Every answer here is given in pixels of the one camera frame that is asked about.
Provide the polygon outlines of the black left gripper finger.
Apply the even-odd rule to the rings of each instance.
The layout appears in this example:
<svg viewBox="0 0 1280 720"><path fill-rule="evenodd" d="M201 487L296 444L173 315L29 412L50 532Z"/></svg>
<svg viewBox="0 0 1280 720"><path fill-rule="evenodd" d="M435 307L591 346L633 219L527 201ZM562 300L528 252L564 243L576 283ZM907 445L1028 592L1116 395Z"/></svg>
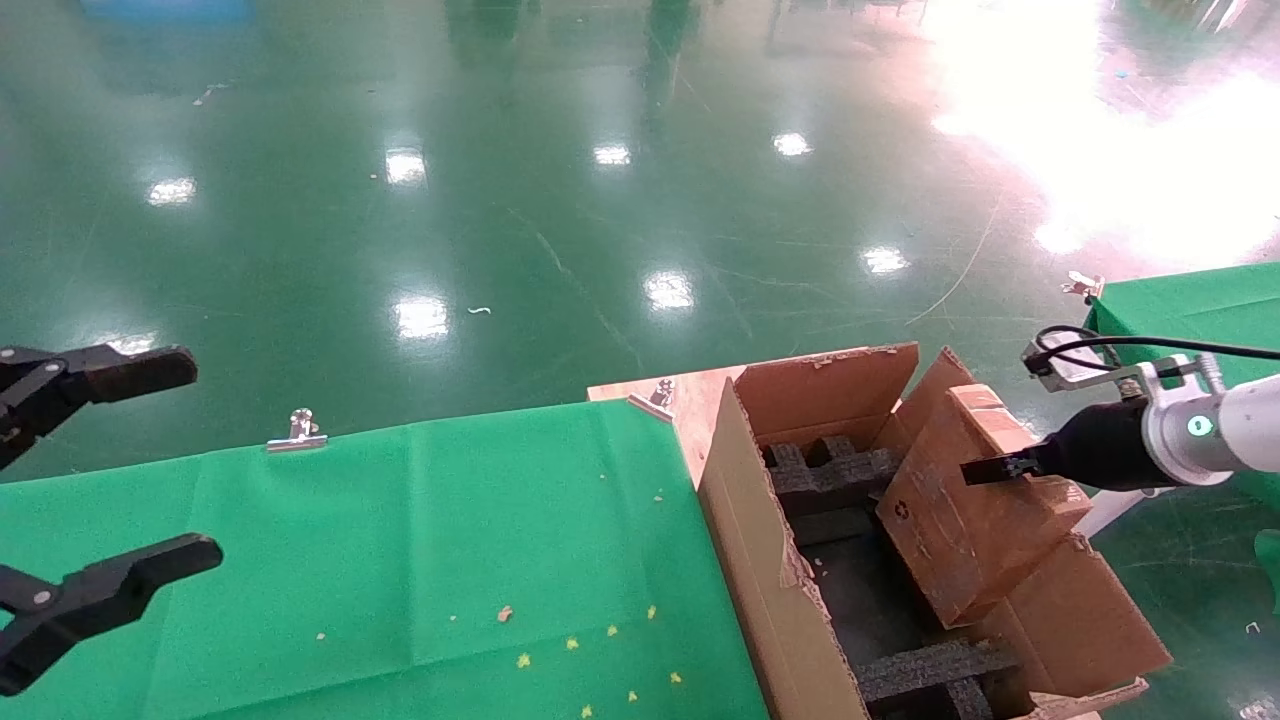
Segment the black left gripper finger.
<svg viewBox="0 0 1280 720"><path fill-rule="evenodd" d="M1 350L1 468L82 407L193 384L198 365L183 346L122 354L109 345L61 352L14 345Z"/></svg>
<svg viewBox="0 0 1280 720"><path fill-rule="evenodd" d="M78 643L138 621L165 585L219 568L221 546L183 534L90 564L59 583L1 568L1 693L29 689Z"/></svg>

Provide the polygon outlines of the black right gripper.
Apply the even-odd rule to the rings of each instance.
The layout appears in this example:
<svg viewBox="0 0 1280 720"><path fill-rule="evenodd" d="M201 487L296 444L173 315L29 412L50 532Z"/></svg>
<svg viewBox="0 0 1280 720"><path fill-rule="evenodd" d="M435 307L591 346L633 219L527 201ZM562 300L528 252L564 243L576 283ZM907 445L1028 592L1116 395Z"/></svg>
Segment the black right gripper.
<svg viewBox="0 0 1280 720"><path fill-rule="evenodd" d="M1094 404L1071 416L1034 448L983 457L961 465L966 486L988 486L1024 477L1062 477L1107 491L1156 489L1161 469L1143 436L1149 401Z"/></svg>

